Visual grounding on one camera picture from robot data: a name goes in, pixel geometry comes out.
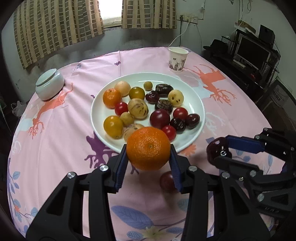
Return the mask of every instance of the checkered curtain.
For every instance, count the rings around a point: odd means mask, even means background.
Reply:
[[[123,0],[122,28],[177,28],[176,0]]]
[[[104,33],[98,0],[26,0],[13,22],[24,69],[60,48]]]

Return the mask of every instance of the white plate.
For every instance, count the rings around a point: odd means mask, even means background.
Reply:
[[[103,94],[107,89],[114,88],[115,84],[119,81],[128,82],[131,87],[141,87],[143,88],[145,81],[151,81],[153,83],[153,89],[155,90],[155,86],[157,84],[170,84],[175,90],[180,90],[184,95],[184,103],[181,107],[184,107],[189,114],[196,113],[200,116],[200,123],[198,126],[192,130],[186,129],[182,134],[177,134],[177,137],[172,141],[177,152],[184,150],[186,147],[191,145],[194,140],[198,137],[200,132],[203,129],[205,124],[205,108],[204,105],[198,96],[198,94],[185,82],[179,80],[175,77],[165,75],[165,74],[157,74],[157,73],[137,73],[130,74],[126,76],[122,76],[109,84],[107,84],[94,98],[94,101],[91,106],[91,124],[93,129],[98,136],[98,138],[110,149],[120,153],[123,145],[125,144],[124,139],[115,140],[106,134],[103,128],[104,120],[110,115],[116,115],[114,110],[108,109],[103,103]],[[130,101],[129,96],[124,97],[124,102],[128,103]],[[135,120],[135,123],[142,124],[143,126],[151,126],[149,122],[149,117],[151,113],[154,111],[154,105],[149,104],[145,100],[148,108],[149,114],[144,120]]]

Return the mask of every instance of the black speaker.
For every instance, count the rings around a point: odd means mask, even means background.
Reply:
[[[275,38],[276,38],[276,36],[271,29],[269,29],[263,25],[260,26],[260,32],[259,32],[259,39],[260,40],[262,40],[263,42],[265,42],[265,43],[269,44],[271,47],[273,47]]]

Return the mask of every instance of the plate rim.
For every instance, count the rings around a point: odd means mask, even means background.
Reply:
[[[113,151],[115,151],[115,152],[117,152],[117,153],[120,153],[121,150],[117,150],[117,148],[112,147],[112,145],[110,145],[107,141],[105,141],[104,138],[102,138],[102,137],[99,135],[99,133],[97,132],[97,130],[96,130],[95,126],[94,126],[93,118],[92,118],[92,116],[93,116],[93,115],[92,115],[92,114],[93,114],[93,107],[94,107],[94,103],[95,103],[95,101],[96,101],[98,95],[100,94],[100,92],[101,92],[101,91],[102,91],[107,85],[109,85],[110,83],[112,83],[112,82],[114,82],[114,81],[116,81],[116,80],[118,80],[118,79],[120,79],[120,78],[123,78],[123,77],[126,77],[126,76],[135,75],[135,74],[158,74],[158,75],[169,76],[169,77],[172,77],[172,78],[177,79],[178,81],[182,81],[181,79],[178,79],[177,77],[175,77],[175,76],[171,76],[171,75],[168,75],[168,74],[155,73],[155,72],[139,72],[139,73],[132,73],[132,74],[126,74],[126,75],[120,76],[120,77],[118,77],[118,78],[116,78],[116,79],[110,81],[110,82],[107,83],[106,85],[104,85],[104,87],[103,87],[103,88],[97,93],[96,97],[94,98],[94,100],[93,100],[93,102],[92,102],[92,104],[91,104],[91,111],[90,111],[91,125],[92,125],[92,128],[93,128],[95,134],[96,134],[97,137],[99,138],[99,140],[100,140],[101,142],[103,142],[108,148],[110,148],[111,150],[113,150]],[[184,82],[184,81],[182,81],[182,82],[183,82],[185,85],[187,85],[189,88],[191,88],[191,89],[196,93],[196,91],[195,91],[195,90],[194,90],[189,84],[187,84],[187,83]],[[205,120],[206,120],[206,118],[205,118],[205,105],[203,104],[203,101],[202,101],[202,99],[200,98],[200,96],[198,95],[198,93],[196,93],[196,95],[198,96],[198,98],[200,99],[200,101],[201,101],[201,103],[202,103],[202,109],[203,109],[204,119],[203,119],[203,121],[202,121],[202,124],[201,124],[200,129],[199,129],[199,130],[196,132],[196,134],[194,135],[194,136],[196,136],[196,137],[193,138],[193,139],[192,139],[190,142],[188,142],[186,145],[184,145],[184,146],[182,146],[182,147],[180,147],[180,148],[177,148],[177,149],[176,149],[176,152],[177,152],[177,153],[179,153],[179,152],[185,150],[187,147],[189,147],[189,146],[190,146],[190,145],[191,145],[191,144],[192,144],[192,143],[198,138],[198,136],[199,136],[200,133],[202,132],[202,130],[203,130],[203,128],[204,128],[204,125],[205,125]]]

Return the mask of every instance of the plastic bag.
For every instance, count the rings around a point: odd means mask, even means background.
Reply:
[[[12,113],[15,116],[21,117],[23,115],[23,113],[25,112],[27,105],[26,105],[26,103],[17,101],[17,103],[11,104],[11,108],[12,108]]]

